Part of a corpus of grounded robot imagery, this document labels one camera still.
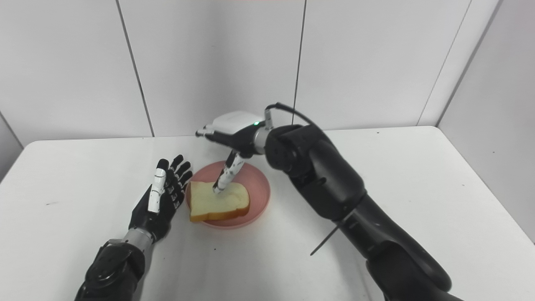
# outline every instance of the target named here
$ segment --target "white table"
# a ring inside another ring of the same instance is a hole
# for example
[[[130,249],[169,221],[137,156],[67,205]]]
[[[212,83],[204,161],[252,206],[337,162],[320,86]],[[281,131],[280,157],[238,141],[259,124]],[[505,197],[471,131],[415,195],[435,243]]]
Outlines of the white table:
[[[535,300],[535,247],[433,127],[328,131],[370,195],[419,241],[466,301]],[[38,141],[0,184],[2,300],[72,300],[98,248],[127,230],[158,159],[194,171],[228,149],[194,137]],[[264,157],[271,201],[236,230],[190,223],[181,207],[159,242],[141,300],[381,300],[363,260]]]

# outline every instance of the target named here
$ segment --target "white wall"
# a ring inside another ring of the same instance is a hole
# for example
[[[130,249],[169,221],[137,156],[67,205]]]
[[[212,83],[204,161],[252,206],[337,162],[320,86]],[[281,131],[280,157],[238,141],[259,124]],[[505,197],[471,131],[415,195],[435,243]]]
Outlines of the white wall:
[[[309,0],[296,108],[325,129],[417,125],[435,83],[458,79],[495,4]],[[423,124],[436,124],[452,89],[430,100]]]
[[[155,135],[172,136],[295,96],[326,129],[434,124],[496,1],[120,4]],[[151,135],[113,0],[1,1],[0,52],[23,145]]]
[[[293,104],[303,1],[120,3],[155,135]]]
[[[2,0],[0,53],[0,111],[23,145],[151,135],[113,0]]]
[[[503,1],[439,127],[535,241],[533,16]]]
[[[0,115],[0,182],[21,151],[22,147]]]

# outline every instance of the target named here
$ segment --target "white fingertip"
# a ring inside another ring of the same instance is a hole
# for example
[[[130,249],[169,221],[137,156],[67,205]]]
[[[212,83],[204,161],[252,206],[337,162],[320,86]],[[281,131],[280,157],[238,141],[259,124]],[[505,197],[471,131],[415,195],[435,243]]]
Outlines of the white fingertip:
[[[154,174],[154,182],[150,187],[149,205],[147,210],[154,213],[160,212],[160,197],[164,192],[165,170],[157,168]]]

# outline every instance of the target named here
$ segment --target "robotic wrist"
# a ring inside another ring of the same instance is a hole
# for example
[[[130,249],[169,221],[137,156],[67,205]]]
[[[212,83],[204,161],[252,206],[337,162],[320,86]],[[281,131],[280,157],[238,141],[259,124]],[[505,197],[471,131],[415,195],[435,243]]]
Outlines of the robotic wrist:
[[[140,249],[110,240],[99,249],[75,300],[131,300],[144,271],[145,256]]]

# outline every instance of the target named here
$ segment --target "silver metal band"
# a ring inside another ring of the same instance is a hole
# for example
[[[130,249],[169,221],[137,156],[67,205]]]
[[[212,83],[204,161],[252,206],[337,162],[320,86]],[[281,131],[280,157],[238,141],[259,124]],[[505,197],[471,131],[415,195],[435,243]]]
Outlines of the silver metal band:
[[[128,233],[121,240],[122,243],[127,243],[135,246],[143,253],[152,245],[152,235],[144,229],[131,228]]]

